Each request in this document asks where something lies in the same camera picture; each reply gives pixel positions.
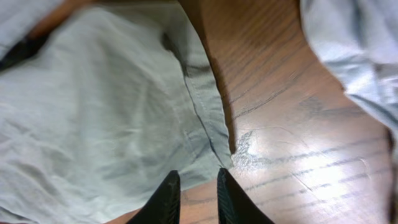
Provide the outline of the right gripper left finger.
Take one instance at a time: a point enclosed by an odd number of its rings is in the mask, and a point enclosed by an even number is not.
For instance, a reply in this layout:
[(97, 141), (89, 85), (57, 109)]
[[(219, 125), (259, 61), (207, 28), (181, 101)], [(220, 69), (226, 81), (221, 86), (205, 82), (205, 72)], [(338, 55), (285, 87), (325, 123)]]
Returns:
[(180, 176), (177, 170), (172, 170), (126, 224), (179, 224), (180, 193)]

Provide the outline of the khaki green shorts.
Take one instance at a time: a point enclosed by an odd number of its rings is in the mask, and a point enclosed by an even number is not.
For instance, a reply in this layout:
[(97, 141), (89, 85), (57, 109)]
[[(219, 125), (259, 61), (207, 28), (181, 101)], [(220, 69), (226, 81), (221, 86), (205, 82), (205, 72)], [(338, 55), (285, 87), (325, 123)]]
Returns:
[(106, 223), (171, 171), (232, 165), (204, 46), (176, 1), (102, 3), (41, 40), (60, 1), (1, 2), (1, 221)]

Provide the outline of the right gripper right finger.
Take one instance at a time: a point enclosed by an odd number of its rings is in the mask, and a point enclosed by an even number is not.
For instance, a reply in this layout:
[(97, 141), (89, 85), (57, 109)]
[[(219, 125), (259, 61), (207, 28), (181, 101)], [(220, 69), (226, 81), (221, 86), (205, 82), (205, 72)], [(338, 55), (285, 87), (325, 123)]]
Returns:
[(274, 224), (225, 168), (217, 176), (217, 204), (219, 224)]

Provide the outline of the light striped crumpled shirt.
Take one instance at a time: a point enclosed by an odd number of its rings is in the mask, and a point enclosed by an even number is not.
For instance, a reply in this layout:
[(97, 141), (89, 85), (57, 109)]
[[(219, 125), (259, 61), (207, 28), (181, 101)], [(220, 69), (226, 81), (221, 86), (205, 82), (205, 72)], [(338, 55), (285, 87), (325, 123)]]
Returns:
[(345, 95), (397, 136), (397, 0), (301, 0), (314, 54)]

